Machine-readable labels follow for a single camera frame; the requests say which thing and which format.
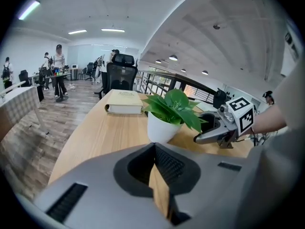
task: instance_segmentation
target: book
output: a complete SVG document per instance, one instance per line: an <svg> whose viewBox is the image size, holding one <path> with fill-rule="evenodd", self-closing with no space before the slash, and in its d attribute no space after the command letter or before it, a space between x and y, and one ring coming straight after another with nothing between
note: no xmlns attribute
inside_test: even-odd
<svg viewBox="0 0 305 229"><path fill-rule="evenodd" d="M111 114L141 114L143 103L135 91L113 89L105 110Z"/></svg>

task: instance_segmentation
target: white ceiling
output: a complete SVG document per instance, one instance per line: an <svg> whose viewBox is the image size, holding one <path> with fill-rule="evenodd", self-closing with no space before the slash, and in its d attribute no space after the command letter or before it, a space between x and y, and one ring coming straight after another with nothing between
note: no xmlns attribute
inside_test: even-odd
<svg viewBox="0 0 305 229"><path fill-rule="evenodd" d="M243 77L275 87L282 80L285 19L274 0L186 0L153 36L141 59L165 59L169 64L162 66L193 75L207 70L229 84L239 81L242 68ZM213 28L216 23L219 30ZM177 62L168 59L171 54L178 56Z"/></svg>
<svg viewBox="0 0 305 229"><path fill-rule="evenodd" d="M163 20L182 0L38 0L41 4L15 28L53 34L71 41L119 37L143 49ZM102 32L101 28L125 33ZM87 30L69 35L68 32Z"/></svg>

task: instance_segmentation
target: black railing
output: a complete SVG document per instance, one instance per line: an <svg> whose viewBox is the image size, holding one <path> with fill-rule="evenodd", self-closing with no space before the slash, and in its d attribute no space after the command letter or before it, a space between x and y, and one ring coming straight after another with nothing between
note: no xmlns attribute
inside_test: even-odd
<svg viewBox="0 0 305 229"><path fill-rule="evenodd" d="M214 95L204 92L198 88L187 85L184 90L184 93L193 94L199 100L203 100L208 103L213 103Z"/></svg>
<svg viewBox="0 0 305 229"><path fill-rule="evenodd" d="M138 71L138 75L142 76L140 91L144 94L164 96L166 92L179 86L179 89L185 93L193 94L199 100L212 103L214 94L216 93L216 91L205 85L175 73Z"/></svg>

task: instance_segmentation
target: desk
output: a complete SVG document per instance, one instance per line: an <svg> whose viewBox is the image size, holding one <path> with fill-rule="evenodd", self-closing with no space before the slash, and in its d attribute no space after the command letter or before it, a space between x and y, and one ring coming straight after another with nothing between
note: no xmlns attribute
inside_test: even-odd
<svg viewBox="0 0 305 229"><path fill-rule="evenodd" d="M16 83L16 84L14 84L14 85L8 87L7 89L4 89L4 90L0 93L0 95L2 96L3 94L5 94L5 93L7 93L7 92L9 92L9 91L11 91L11 90L13 90L13 89L15 89L16 87L20 87L22 84L25 84L25 81Z"/></svg>
<svg viewBox="0 0 305 229"><path fill-rule="evenodd" d="M32 76L29 77L29 79L30 79L30 81L31 81L31 83L32 83L32 86L35 85L34 78L36 78L36 77L39 77L39 74L35 74L35 75L32 75Z"/></svg>
<svg viewBox="0 0 305 229"><path fill-rule="evenodd" d="M49 184L87 159L150 143L147 136L146 115L106 113L104 107L109 96L110 93L106 94L72 133L56 161ZM144 94L139 96L141 99L147 98ZM235 157L246 157L253 146L251 141L234 143L233 149L220 149L216 143L200 145L193 142L197 134L196 131L183 125L169 144L198 153ZM154 189L154 200L158 208L166 215L168 188L156 166L151 172L150 187Z"/></svg>
<svg viewBox="0 0 305 229"><path fill-rule="evenodd" d="M31 110L35 111L43 131L48 134L38 111L39 106L36 87L21 87L6 94L5 101L0 103L0 141Z"/></svg>
<svg viewBox="0 0 305 229"><path fill-rule="evenodd" d="M70 73L71 73L71 81L72 81L72 71L74 71L74 80L78 80L78 70L81 70L81 69L69 69L70 70Z"/></svg>
<svg viewBox="0 0 305 229"><path fill-rule="evenodd" d="M69 74L71 74L71 73L64 73L64 74L60 74L60 75L50 75L50 76L47 76L47 77L46 77L46 79L48 79L48 80L49 80L50 78L55 78L55 80L56 80L56 83L55 83L55 84L58 84L59 98L56 99L56 102L62 102L62 101L65 101L65 100L67 100L67 99L69 98L68 96L64 96L64 95L62 94L61 87L59 86L59 83L58 83L58 79L59 79L60 77L67 76L67 75L69 75Z"/></svg>

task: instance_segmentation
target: potted plant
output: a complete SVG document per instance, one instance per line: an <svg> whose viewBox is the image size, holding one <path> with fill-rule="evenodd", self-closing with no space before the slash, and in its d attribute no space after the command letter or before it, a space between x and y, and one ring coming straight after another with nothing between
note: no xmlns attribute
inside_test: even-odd
<svg viewBox="0 0 305 229"><path fill-rule="evenodd" d="M148 112L148 137L152 142L167 143L179 131L183 123L190 129L201 132L200 119L193 108L199 104L189 101L185 93L172 89L162 98L149 95L142 101L148 103L143 110Z"/></svg>

